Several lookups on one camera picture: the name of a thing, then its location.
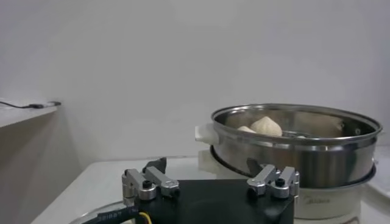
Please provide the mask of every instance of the black screw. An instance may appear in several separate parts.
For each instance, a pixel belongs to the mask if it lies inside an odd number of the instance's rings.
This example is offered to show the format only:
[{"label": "black screw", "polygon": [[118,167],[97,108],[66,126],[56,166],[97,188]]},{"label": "black screw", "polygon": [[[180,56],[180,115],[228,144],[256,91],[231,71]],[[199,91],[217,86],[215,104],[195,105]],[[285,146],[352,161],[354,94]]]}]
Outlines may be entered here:
[{"label": "black screw", "polygon": [[152,185],[153,185],[153,183],[151,181],[149,181],[149,180],[144,180],[142,182],[142,188],[143,189],[149,189],[149,188],[152,187]]},{"label": "black screw", "polygon": [[284,179],[278,178],[277,180],[275,180],[275,185],[277,187],[283,187],[285,185]]}]

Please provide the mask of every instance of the white shelf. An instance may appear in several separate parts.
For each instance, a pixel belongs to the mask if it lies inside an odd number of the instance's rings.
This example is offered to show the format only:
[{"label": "white shelf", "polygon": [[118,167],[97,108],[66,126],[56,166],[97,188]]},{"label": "white shelf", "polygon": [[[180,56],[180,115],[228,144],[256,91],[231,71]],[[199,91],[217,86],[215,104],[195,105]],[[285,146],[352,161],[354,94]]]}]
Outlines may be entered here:
[{"label": "white shelf", "polygon": [[15,124],[21,121],[39,117],[45,114],[53,113],[57,107],[46,107],[42,109],[18,109],[9,107],[0,107],[0,128]]}]

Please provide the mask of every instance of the cable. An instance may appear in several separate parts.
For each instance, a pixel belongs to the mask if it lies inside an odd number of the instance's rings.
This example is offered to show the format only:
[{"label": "cable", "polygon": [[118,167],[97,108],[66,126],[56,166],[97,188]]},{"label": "cable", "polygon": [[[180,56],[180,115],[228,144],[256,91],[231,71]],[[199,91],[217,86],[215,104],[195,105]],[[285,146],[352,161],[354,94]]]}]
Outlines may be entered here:
[{"label": "cable", "polygon": [[82,224],[116,224],[127,220],[139,217],[138,208],[135,206],[126,207],[122,209],[115,209],[109,212],[98,213],[97,216],[91,220],[83,222]]},{"label": "cable", "polygon": [[19,106],[12,105],[11,103],[6,103],[6,102],[3,102],[3,101],[0,101],[0,103],[4,104],[4,105],[7,105],[7,106],[10,106],[10,107],[20,108],[20,109],[30,108],[30,105],[19,107]]},{"label": "cable", "polygon": [[151,217],[150,217],[147,213],[145,213],[145,212],[140,212],[139,215],[142,216],[142,217],[144,217],[144,218],[146,219],[147,224],[152,224]]},{"label": "cable", "polygon": [[26,106],[16,106],[14,104],[3,102],[3,101],[0,101],[0,104],[4,104],[4,105],[7,105],[9,107],[14,107],[14,108],[19,108],[19,109],[27,109],[27,108],[42,109],[42,108],[46,108],[46,107],[54,107],[54,106],[61,105],[61,103],[57,102],[57,101],[52,101],[52,102],[48,102],[48,103],[33,103],[33,104],[28,104]]}]

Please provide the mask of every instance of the metal bracket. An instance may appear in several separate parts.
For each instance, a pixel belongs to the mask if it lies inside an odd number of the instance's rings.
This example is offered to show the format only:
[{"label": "metal bracket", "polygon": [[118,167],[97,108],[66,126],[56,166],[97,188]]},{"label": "metal bracket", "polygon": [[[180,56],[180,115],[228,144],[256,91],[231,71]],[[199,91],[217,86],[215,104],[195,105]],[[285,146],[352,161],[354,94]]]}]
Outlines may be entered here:
[{"label": "metal bracket", "polygon": [[122,176],[122,193],[124,199],[138,196],[141,200],[152,200],[156,197],[157,188],[136,169],[129,169]]},{"label": "metal bracket", "polygon": [[180,195],[179,182],[168,178],[156,167],[147,167],[145,170],[145,177],[160,187],[163,196],[177,198]]},{"label": "metal bracket", "polygon": [[268,182],[276,179],[276,171],[274,165],[267,165],[257,176],[246,181],[249,189],[254,192],[255,196],[258,197],[265,194]]},{"label": "metal bracket", "polygon": [[288,198],[299,193],[299,173],[293,167],[285,167],[280,176],[271,183],[272,196]]}]

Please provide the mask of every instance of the steamed bun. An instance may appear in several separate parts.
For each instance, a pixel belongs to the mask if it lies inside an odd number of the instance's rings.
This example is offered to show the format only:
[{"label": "steamed bun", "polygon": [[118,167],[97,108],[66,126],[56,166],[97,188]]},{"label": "steamed bun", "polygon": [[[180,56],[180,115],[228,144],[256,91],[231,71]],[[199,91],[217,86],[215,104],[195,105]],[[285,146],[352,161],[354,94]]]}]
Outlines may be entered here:
[{"label": "steamed bun", "polygon": [[240,131],[246,131],[246,132],[256,133],[255,131],[253,131],[252,129],[250,129],[250,128],[247,127],[247,126],[241,126],[241,127],[237,128],[237,129],[240,130]]},{"label": "steamed bun", "polygon": [[274,122],[269,117],[263,117],[260,120],[254,122],[250,129],[262,135],[273,135],[273,136],[281,136],[282,128],[280,128],[279,124]]}]

